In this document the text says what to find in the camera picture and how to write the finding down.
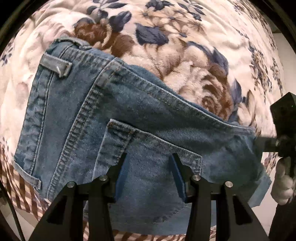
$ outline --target floral blanket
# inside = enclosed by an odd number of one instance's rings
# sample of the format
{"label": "floral blanket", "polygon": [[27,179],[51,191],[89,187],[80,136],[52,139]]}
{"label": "floral blanket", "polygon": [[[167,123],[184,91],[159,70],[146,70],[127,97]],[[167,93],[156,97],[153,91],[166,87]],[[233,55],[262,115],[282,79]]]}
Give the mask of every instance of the floral blanket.
{"label": "floral blanket", "polygon": [[[247,0],[50,0],[0,57],[0,178],[14,205],[37,219],[49,202],[14,170],[12,158],[40,58],[64,33],[146,68],[224,120],[276,136],[269,107],[284,94],[282,65],[270,27]],[[276,160],[263,154],[267,173]],[[114,230],[116,240],[184,238],[122,231]]]}

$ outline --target jeans pocket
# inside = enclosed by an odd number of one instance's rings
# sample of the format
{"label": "jeans pocket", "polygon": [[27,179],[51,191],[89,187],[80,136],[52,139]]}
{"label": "jeans pocket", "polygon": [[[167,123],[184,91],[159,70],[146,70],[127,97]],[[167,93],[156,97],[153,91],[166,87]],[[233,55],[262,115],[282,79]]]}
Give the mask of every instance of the jeans pocket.
{"label": "jeans pocket", "polygon": [[186,207],[178,196],[168,158],[178,153],[183,164],[201,175],[202,156],[111,119],[97,156],[93,179],[117,164],[123,152],[127,153],[129,169],[122,196],[110,206],[112,223],[161,223]]}

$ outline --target metal pin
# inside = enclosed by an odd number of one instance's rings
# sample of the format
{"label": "metal pin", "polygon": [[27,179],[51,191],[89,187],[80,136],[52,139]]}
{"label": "metal pin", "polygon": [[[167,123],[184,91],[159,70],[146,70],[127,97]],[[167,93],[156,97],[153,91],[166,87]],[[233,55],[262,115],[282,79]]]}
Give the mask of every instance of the metal pin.
{"label": "metal pin", "polygon": [[75,186],[75,182],[69,182],[67,183],[67,187],[72,188]]}
{"label": "metal pin", "polygon": [[107,175],[102,175],[102,176],[99,177],[99,179],[101,181],[106,181],[108,179],[108,176]]}
{"label": "metal pin", "polygon": [[229,187],[229,188],[232,188],[232,187],[233,187],[233,183],[230,182],[230,181],[225,182],[225,185],[226,185],[227,187]]}
{"label": "metal pin", "polygon": [[192,179],[193,179],[194,181],[199,181],[199,180],[200,180],[200,175],[193,175],[193,176],[192,176]]}

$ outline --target jeans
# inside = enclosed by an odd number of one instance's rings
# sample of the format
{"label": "jeans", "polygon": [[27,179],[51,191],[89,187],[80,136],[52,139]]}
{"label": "jeans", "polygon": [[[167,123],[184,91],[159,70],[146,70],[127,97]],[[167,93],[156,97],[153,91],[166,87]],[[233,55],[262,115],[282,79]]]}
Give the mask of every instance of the jeans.
{"label": "jeans", "polygon": [[126,152],[130,167],[110,206],[112,227],[182,234],[191,205],[178,197],[168,157],[178,153],[210,182],[233,182],[253,207],[271,183],[254,139],[251,128],[186,101],[147,70],[61,37],[41,58],[14,166],[52,201],[69,181],[92,181]]}

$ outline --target black clamp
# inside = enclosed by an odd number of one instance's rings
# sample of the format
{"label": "black clamp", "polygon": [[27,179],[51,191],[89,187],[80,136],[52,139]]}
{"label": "black clamp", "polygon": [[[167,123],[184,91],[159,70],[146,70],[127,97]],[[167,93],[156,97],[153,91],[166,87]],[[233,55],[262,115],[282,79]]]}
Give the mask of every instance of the black clamp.
{"label": "black clamp", "polygon": [[[82,241],[83,207],[89,202],[89,241],[114,241],[108,203],[121,195],[128,170],[126,153],[118,164],[87,184],[69,182],[34,229],[29,241]],[[217,204],[216,241],[267,241],[268,237],[249,205],[235,195],[232,183],[209,183],[182,165],[177,154],[169,158],[180,198],[192,203],[185,241],[209,241],[211,200]]]}
{"label": "black clamp", "polygon": [[183,165],[177,154],[170,157],[170,167],[179,197],[192,203],[185,241],[209,241],[211,200],[217,206],[216,241],[269,240],[248,203],[232,192],[232,182],[209,183]]}
{"label": "black clamp", "polygon": [[86,184],[67,183],[38,222],[29,241],[82,241],[83,208],[87,200],[89,240],[114,241],[108,203],[115,203],[120,197],[128,164],[123,153],[106,175]]}

